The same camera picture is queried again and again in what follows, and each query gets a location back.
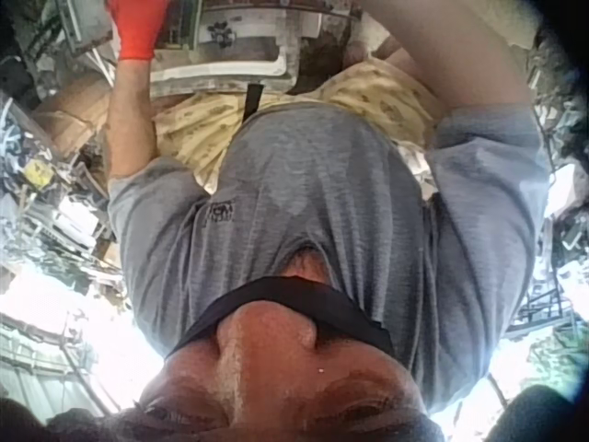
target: wire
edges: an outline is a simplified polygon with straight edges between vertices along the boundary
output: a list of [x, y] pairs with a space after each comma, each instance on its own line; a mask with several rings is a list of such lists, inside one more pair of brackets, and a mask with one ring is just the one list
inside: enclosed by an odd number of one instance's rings
[[96, 60], [93, 60], [93, 61], [96, 63], [96, 65], [98, 66], [100, 71], [102, 71], [102, 74], [106, 77], [107, 81], [109, 82], [110, 87], [114, 87], [114, 80], [110, 76], [110, 72], [107, 69], [107, 66], [104, 65], [104, 62], [102, 61], [102, 57], [98, 53], [98, 49], [92, 48], [92, 53], [96, 57]]

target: nose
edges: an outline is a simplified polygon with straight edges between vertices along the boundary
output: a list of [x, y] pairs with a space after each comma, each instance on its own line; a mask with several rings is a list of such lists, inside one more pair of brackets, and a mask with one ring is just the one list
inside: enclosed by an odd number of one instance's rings
[[258, 301], [221, 322], [216, 337], [217, 376], [235, 404], [233, 424], [284, 424], [283, 405], [315, 364], [315, 323], [280, 304]]

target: gray t-shirt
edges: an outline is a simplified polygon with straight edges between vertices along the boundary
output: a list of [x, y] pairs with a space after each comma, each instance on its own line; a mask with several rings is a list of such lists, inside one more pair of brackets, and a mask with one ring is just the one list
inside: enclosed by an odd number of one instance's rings
[[390, 140], [322, 104], [251, 118], [213, 196], [165, 157], [112, 180], [139, 327], [165, 354], [218, 297], [311, 247], [331, 284], [387, 327], [430, 411], [466, 395], [525, 291], [549, 174], [526, 107], [455, 110], [433, 144], [427, 203]]

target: hand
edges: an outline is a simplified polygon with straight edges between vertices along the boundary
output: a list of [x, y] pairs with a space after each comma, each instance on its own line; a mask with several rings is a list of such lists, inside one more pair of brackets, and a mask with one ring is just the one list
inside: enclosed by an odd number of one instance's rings
[[109, 10], [121, 36], [120, 60], [154, 58], [157, 35], [170, 0], [109, 0]]

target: person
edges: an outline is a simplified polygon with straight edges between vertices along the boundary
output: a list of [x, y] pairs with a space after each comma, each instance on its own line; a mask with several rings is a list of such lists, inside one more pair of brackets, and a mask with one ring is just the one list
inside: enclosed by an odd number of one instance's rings
[[[251, 116], [209, 194], [157, 153], [150, 63], [167, 3], [110, 2], [110, 217], [137, 324], [167, 357], [118, 422], [140, 440], [439, 438], [426, 414], [486, 374], [549, 187], [508, 48], [454, 0], [361, 0], [426, 83], [397, 100], [431, 90], [448, 109], [426, 154], [438, 191], [422, 199], [377, 124], [313, 100]], [[409, 126], [411, 108], [387, 116]]]

